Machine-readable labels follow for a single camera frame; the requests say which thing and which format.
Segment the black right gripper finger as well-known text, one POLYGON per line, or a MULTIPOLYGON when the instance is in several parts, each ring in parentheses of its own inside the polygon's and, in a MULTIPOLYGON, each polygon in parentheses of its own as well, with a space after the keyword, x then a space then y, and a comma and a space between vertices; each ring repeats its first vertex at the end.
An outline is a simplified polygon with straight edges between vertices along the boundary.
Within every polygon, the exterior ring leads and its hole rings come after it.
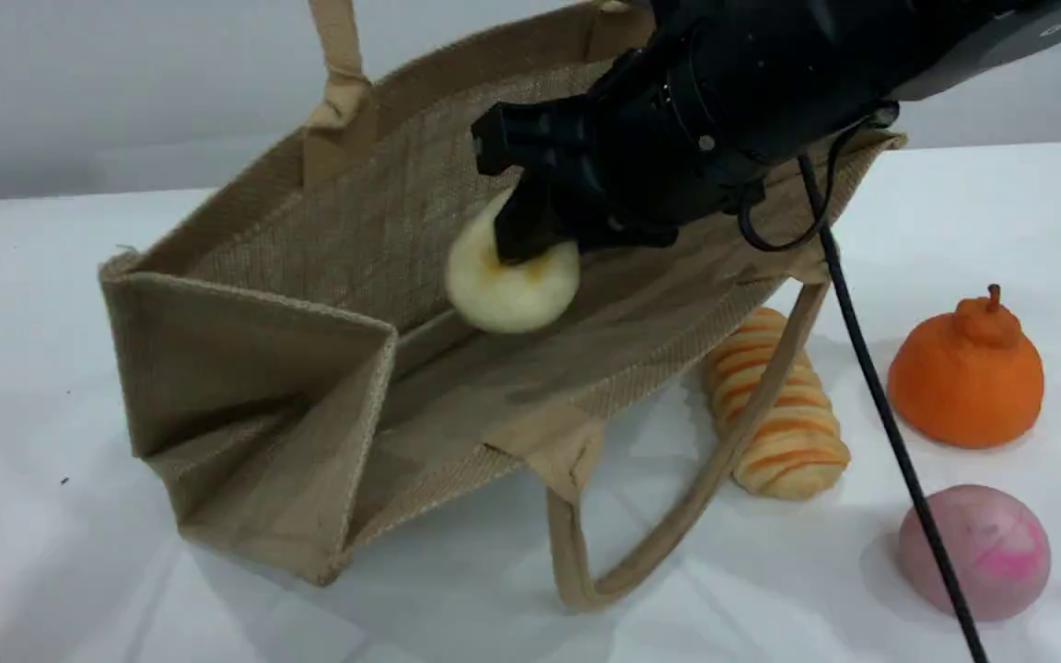
POLYGON ((578 197, 542 175, 519 176, 494 221, 495 255, 502 265, 521 265, 563 245, 578 247, 578 197))

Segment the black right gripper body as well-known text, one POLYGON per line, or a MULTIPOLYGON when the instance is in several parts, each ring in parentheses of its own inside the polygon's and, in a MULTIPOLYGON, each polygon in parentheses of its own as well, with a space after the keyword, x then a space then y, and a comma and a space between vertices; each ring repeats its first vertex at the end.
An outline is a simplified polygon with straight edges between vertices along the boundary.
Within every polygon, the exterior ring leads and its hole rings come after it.
POLYGON ((694 49, 634 49, 580 94, 497 102, 472 123, 479 173, 542 175, 578 197, 578 247, 666 247, 708 215, 765 198, 761 165, 729 146, 694 49))

